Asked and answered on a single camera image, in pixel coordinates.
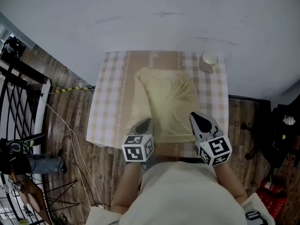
table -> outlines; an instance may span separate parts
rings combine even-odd
[[[202,53],[167,51],[126,51],[106,54],[98,76],[87,128],[86,140],[121,148],[126,135],[134,94],[134,75],[142,67],[185,70],[196,87],[201,112],[212,115],[225,134],[228,133],[228,90],[224,60],[212,74],[198,64]],[[157,155],[196,158],[194,143],[158,144]]]

